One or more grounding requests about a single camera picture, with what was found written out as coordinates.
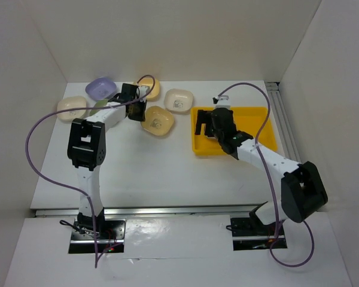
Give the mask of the yellow panda plate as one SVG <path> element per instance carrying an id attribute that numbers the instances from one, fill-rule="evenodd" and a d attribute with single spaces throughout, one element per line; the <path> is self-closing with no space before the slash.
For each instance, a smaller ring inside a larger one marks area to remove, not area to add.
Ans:
<path id="1" fill-rule="evenodd" d="M 145 111 L 145 121 L 142 128 L 154 136 L 165 136 L 174 125 L 174 116 L 159 106 L 151 106 Z"/>
<path id="2" fill-rule="evenodd" d="M 134 85 L 150 86 L 150 93 L 146 96 L 147 101 L 156 101 L 160 97 L 160 82 L 157 79 L 151 77 L 143 77 L 133 82 Z"/>

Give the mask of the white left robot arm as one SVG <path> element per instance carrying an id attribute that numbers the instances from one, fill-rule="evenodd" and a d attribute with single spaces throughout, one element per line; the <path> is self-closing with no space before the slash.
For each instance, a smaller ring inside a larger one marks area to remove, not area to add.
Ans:
<path id="1" fill-rule="evenodd" d="M 74 119 L 68 141 L 68 158 L 76 168 L 80 195 L 77 222 L 80 229 L 98 239 L 106 232 L 105 211 L 101 202 L 99 174 L 107 153 L 106 133 L 128 118 L 145 121 L 146 97 L 151 89 L 123 84 L 107 104 L 85 119 Z"/>

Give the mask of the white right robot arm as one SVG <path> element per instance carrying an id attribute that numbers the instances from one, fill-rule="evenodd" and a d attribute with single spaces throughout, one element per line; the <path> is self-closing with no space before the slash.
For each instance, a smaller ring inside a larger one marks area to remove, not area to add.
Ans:
<path id="1" fill-rule="evenodd" d="M 328 202 L 320 173 L 313 163 L 299 163 L 283 157 L 256 142 L 237 129 L 233 111 L 227 108 L 196 111 L 194 135 L 205 135 L 217 141 L 223 153 L 264 171 L 270 183 L 273 200 L 258 205 L 250 213 L 249 227 L 263 234 L 270 224 L 289 219 L 301 223 Z"/>

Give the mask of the yellow plastic bin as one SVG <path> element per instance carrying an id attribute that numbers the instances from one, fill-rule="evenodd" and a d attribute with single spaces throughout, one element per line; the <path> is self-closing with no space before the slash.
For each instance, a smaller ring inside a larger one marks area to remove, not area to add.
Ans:
<path id="1" fill-rule="evenodd" d="M 218 142 L 215 139 L 208 138 L 203 134 L 204 124 L 202 125 L 201 135 L 195 135 L 195 125 L 197 111 L 203 109 L 206 111 L 212 111 L 212 107 L 193 107 L 191 109 L 191 141 L 192 141 L 192 150 L 197 156 L 218 156 L 225 155 L 222 148 L 219 146 Z M 259 128 L 263 124 L 263 121 L 267 115 L 267 108 L 255 106 L 255 107 L 233 107 L 233 118 L 236 124 L 236 127 L 240 131 L 244 131 L 256 136 Z M 271 149 L 272 151 L 277 151 L 278 146 L 276 143 L 275 135 L 273 132 L 273 127 L 271 120 L 268 119 L 264 129 L 261 131 L 258 141 L 265 147 Z"/>

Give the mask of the green panda plate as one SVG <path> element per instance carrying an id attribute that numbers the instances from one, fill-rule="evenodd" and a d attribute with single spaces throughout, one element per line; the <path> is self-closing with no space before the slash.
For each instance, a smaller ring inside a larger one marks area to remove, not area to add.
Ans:
<path id="1" fill-rule="evenodd" d="M 94 114 L 96 114 L 97 112 L 100 111 L 100 108 L 103 108 L 107 105 L 108 100 L 107 99 L 102 99 L 99 100 L 98 102 L 95 103 L 95 105 L 93 106 L 93 109 L 89 112 L 89 115 L 92 116 Z"/>

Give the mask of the cream panda plate centre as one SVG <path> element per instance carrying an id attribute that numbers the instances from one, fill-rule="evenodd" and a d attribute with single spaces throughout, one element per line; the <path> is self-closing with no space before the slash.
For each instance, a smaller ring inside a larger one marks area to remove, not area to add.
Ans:
<path id="1" fill-rule="evenodd" d="M 168 111 L 186 114 L 193 106 L 194 95 L 183 89 L 173 88 L 166 92 L 164 106 Z"/>

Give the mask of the cream panda plate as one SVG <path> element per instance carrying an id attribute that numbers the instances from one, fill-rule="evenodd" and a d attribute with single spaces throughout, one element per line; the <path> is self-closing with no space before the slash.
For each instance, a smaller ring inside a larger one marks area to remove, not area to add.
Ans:
<path id="1" fill-rule="evenodd" d="M 75 118 L 84 118 L 86 115 L 86 110 L 74 110 L 71 109 L 75 108 L 86 108 L 87 107 L 87 101 L 82 96 L 74 96 L 74 97 L 67 97 L 65 99 L 62 99 L 57 104 L 56 111 L 62 111 L 67 110 L 67 112 L 61 112 L 57 114 L 57 117 L 60 121 L 63 122 L 71 122 Z"/>
<path id="2" fill-rule="evenodd" d="M 183 89 L 173 88 L 166 92 L 164 106 L 168 111 L 186 114 L 193 106 L 194 95 Z"/>

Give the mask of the cream panda plate left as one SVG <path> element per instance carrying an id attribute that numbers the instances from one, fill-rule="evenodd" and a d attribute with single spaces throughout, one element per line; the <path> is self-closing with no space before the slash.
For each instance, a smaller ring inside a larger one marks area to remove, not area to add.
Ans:
<path id="1" fill-rule="evenodd" d="M 71 109 L 75 108 L 86 108 L 87 107 L 87 101 L 82 96 L 74 96 L 74 97 L 67 97 L 65 99 L 62 99 L 57 104 L 56 111 L 62 111 L 67 110 L 67 112 L 61 112 L 57 114 L 57 117 L 60 121 L 63 122 L 71 122 L 75 118 L 84 118 L 86 115 L 86 110 L 74 110 Z"/>

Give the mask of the aluminium side rail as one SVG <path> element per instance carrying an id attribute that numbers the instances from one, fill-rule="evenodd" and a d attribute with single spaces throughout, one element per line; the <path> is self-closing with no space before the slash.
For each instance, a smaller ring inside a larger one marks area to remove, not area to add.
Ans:
<path id="1" fill-rule="evenodd" d="M 294 161 L 304 163 L 305 161 L 301 158 L 297 148 L 297 142 L 291 128 L 291 121 L 288 118 L 281 91 L 279 89 L 279 82 L 265 82 L 265 86 L 271 102 L 284 154 Z"/>

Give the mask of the aluminium table edge rail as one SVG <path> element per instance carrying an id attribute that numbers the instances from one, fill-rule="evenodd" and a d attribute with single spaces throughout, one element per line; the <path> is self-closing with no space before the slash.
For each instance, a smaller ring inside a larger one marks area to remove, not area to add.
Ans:
<path id="1" fill-rule="evenodd" d="M 229 204 L 209 206 L 164 206 L 164 207 L 123 207 L 105 208 L 106 218 L 127 216 L 179 216 L 179 215 L 216 215 L 246 214 L 258 204 Z"/>

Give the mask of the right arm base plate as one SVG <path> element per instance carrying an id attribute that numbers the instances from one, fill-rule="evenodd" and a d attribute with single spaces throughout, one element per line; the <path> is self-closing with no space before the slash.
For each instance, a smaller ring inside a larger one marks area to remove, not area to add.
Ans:
<path id="1" fill-rule="evenodd" d="M 263 225 L 249 217 L 231 218 L 226 229 L 231 232 L 234 251 L 269 249 L 275 241 L 276 224 Z"/>

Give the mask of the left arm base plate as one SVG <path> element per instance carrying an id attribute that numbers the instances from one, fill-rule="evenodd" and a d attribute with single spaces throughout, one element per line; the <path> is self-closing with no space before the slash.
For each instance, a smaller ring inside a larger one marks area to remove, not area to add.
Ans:
<path id="1" fill-rule="evenodd" d="M 59 224 L 71 229 L 69 254 L 93 254 L 95 252 L 94 236 L 98 241 L 98 253 L 120 254 L 124 252 L 126 220 L 110 220 L 105 222 L 105 229 L 100 233 L 80 228 L 75 220 L 73 224 L 60 220 Z"/>

